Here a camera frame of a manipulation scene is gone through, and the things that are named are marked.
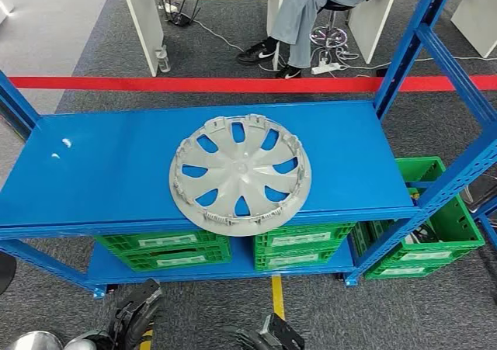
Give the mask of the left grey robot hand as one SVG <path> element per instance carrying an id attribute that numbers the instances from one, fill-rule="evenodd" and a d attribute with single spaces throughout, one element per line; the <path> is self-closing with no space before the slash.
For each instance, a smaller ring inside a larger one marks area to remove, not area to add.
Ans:
<path id="1" fill-rule="evenodd" d="M 122 337 L 144 334 L 161 305 L 162 297 L 162 290 L 158 282 L 146 280 L 119 301 L 109 329 Z"/>

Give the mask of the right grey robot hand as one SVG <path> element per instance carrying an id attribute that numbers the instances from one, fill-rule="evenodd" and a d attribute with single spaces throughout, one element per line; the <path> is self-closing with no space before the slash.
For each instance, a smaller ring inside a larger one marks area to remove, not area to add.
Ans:
<path id="1" fill-rule="evenodd" d="M 304 350 L 305 342 L 276 313 L 269 314 L 261 331 L 249 331 L 240 327 L 226 326 L 222 331 L 234 338 L 242 349 L 252 350 Z"/>

